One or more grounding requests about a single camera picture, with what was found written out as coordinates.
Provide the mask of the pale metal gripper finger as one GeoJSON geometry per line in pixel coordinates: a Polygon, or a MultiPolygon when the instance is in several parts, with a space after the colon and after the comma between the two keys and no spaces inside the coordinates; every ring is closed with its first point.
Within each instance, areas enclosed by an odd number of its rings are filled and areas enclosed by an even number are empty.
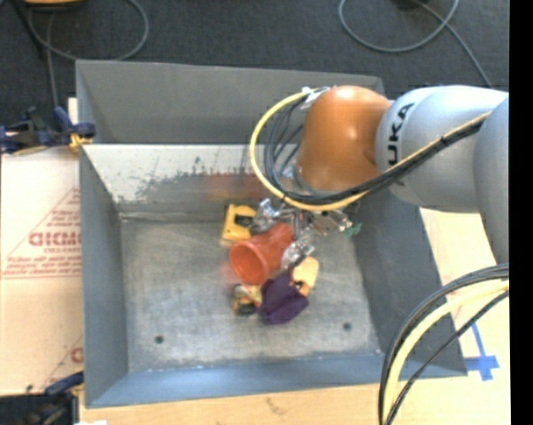
{"type": "Polygon", "coordinates": [[[301,240],[292,242],[283,252],[281,258],[281,269],[289,270],[297,267],[308,256],[311,256],[314,251],[315,247],[311,243],[301,240]]]}
{"type": "Polygon", "coordinates": [[[265,233],[275,224],[283,222],[284,204],[264,198],[259,202],[252,218],[252,232],[265,233]]]}

